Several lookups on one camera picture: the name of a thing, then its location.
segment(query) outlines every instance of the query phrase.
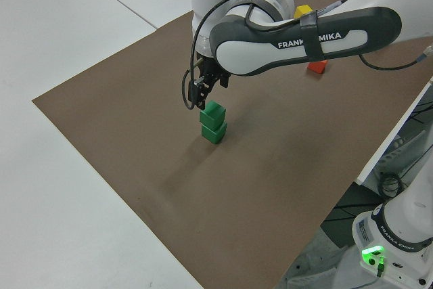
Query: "brown mat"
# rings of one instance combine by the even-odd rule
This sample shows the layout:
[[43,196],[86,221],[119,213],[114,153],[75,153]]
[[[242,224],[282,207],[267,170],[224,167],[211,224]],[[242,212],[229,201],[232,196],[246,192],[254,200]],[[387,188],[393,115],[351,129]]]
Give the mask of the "brown mat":
[[[34,102],[203,287],[269,289],[429,81],[431,61],[233,76],[210,96],[229,124],[215,146],[181,101],[190,44],[187,14]],[[400,64],[421,48],[369,58]]]

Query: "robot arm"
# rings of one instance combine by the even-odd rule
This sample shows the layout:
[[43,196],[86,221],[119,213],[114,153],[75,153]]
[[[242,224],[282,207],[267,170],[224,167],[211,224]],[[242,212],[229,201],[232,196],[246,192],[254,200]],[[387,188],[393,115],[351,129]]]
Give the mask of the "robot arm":
[[391,43],[433,35],[433,0],[347,0],[293,19],[293,0],[193,0],[193,31],[200,78],[191,76],[189,99],[199,108],[214,83],[230,74],[341,58]]

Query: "green led indicator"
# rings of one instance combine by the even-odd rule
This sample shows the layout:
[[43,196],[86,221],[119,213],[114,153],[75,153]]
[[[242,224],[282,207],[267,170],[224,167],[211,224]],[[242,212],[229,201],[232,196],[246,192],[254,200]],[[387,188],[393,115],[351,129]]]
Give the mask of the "green led indicator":
[[372,248],[366,248],[365,250],[362,251],[363,255],[368,255],[370,253],[373,252],[381,252],[384,250],[383,246],[374,246]]

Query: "green block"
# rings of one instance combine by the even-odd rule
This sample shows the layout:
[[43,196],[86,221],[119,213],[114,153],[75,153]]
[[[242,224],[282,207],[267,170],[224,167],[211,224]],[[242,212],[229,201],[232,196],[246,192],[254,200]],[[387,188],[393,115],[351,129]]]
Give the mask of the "green block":
[[225,108],[214,101],[206,104],[200,112],[200,122],[212,131],[216,131],[224,122]]
[[216,131],[210,130],[205,125],[202,125],[202,136],[216,145],[224,137],[226,130],[227,122],[223,122],[223,124]]

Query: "red object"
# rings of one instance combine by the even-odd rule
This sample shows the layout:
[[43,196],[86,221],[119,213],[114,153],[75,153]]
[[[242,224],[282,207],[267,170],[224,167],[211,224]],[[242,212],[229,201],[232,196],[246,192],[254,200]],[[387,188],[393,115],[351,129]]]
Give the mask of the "red object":
[[317,72],[318,74],[323,74],[327,64],[327,60],[318,61],[318,62],[310,62],[307,69]]

